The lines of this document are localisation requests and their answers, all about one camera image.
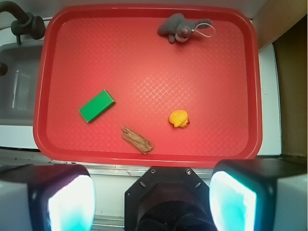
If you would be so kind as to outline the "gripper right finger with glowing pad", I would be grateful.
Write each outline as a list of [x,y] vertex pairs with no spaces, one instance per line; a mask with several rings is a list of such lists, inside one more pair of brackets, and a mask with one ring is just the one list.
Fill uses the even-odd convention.
[[306,231],[308,160],[222,160],[214,169],[209,204],[219,231]]

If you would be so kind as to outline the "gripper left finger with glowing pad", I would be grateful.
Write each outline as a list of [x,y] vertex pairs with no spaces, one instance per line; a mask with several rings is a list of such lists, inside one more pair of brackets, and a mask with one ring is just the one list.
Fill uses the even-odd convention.
[[83,165],[0,167],[2,231],[90,231],[95,184]]

